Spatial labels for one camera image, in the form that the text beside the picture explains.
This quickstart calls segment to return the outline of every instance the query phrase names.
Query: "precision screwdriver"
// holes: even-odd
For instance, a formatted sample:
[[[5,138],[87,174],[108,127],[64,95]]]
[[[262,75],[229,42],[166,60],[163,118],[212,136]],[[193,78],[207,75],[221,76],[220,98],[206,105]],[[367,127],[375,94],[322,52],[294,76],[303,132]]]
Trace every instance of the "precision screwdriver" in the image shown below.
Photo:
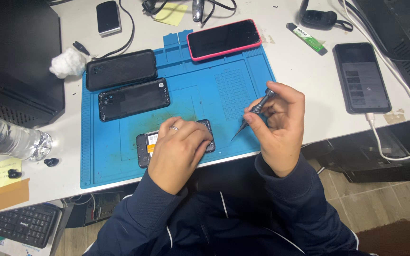
[[[255,106],[253,106],[253,108],[251,108],[251,110],[249,112],[254,113],[254,114],[260,114],[263,106],[265,105],[265,103],[268,101],[268,99],[270,97],[273,97],[276,95],[276,93],[270,89],[266,89],[265,90],[265,97]],[[248,122],[246,122],[245,119],[242,119],[242,125],[240,126],[240,129],[238,129],[238,131],[236,132],[235,136],[231,139],[231,141],[236,137],[236,135],[243,130],[244,128],[246,128],[246,126],[248,126]]]

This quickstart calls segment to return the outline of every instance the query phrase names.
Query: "navy sweatshirt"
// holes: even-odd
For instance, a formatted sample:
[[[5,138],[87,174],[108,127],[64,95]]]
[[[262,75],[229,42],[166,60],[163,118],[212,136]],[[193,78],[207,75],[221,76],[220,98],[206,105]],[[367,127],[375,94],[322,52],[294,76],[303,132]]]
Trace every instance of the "navy sweatshirt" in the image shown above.
[[[186,188],[171,195],[145,172],[84,255],[368,255],[357,251],[356,235],[325,200],[303,155],[284,178],[261,154],[255,166],[273,203],[269,226],[248,218],[251,206],[242,207],[239,199],[220,192],[188,195]]]

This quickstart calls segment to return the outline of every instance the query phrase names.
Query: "hand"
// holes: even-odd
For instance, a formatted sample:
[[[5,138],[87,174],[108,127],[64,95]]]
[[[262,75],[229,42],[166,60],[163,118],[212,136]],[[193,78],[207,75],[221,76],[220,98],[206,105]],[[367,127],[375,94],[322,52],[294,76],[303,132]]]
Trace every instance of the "hand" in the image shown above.
[[[282,83],[268,81],[266,86],[276,92],[262,108],[268,127],[249,111],[262,98],[245,108],[246,119],[261,144],[262,157],[279,177],[286,177],[295,168],[303,141],[305,95]]]
[[[169,129],[175,126],[178,131]],[[159,128],[148,174],[159,188],[178,194],[191,177],[207,146],[213,140],[205,125],[169,118]]]

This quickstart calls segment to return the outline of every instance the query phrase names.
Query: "sleeve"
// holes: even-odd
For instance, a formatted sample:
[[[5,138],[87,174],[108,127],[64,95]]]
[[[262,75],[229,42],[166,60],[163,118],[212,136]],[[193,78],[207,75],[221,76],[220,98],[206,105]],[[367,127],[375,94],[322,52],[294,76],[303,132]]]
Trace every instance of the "sleeve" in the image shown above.
[[[146,171],[134,194],[116,206],[83,255],[141,255],[150,251],[151,241],[165,232],[168,218],[187,193],[186,188],[177,195],[165,192]]]
[[[356,250],[357,236],[325,200],[319,176],[302,154],[297,166],[283,178],[276,176],[261,154],[255,166],[265,179],[275,214],[285,221],[293,242],[307,255]]]

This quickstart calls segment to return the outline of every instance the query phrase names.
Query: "white charging cable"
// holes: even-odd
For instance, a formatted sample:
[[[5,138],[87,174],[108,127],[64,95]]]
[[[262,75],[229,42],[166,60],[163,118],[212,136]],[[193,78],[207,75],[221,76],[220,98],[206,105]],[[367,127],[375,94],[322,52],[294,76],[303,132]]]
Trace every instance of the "white charging cable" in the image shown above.
[[[375,45],[375,43],[373,42],[373,39],[369,36],[369,34],[349,15],[348,9],[347,9],[347,6],[346,6],[346,0],[342,0],[342,1],[343,1],[343,5],[344,5],[344,8],[345,8],[347,19],[349,19],[349,21],[354,25],[354,27],[356,27],[367,38],[367,40],[373,45],[374,50],[377,52],[377,54],[382,59],[382,61],[385,63],[385,65],[390,69],[390,71],[396,77],[396,79],[401,83],[401,85],[404,87],[404,89],[406,90],[406,92],[407,92],[407,94],[409,95],[409,98],[410,98],[410,88],[409,88],[409,86],[403,80],[401,75],[395,70],[395,68],[393,68],[392,65],[388,62],[388,59],[380,52],[380,50]],[[387,160],[390,160],[390,161],[401,161],[401,160],[410,159],[410,156],[406,156],[406,157],[402,157],[402,158],[389,158],[389,157],[384,156],[384,154],[382,154],[382,147],[380,145],[380,139],[379,139],[379,136],[377,134],[376,127],[374,126],[374,113],[367,113],[365,116],[366,116],[366,120],[369,122],[369,125],[371,126],[371,129],[373,129],[374,135],[376,136],[377,145],[378,145],[378,148],[379,148],[379,154],[380,154],[381,157],[383,157]]]

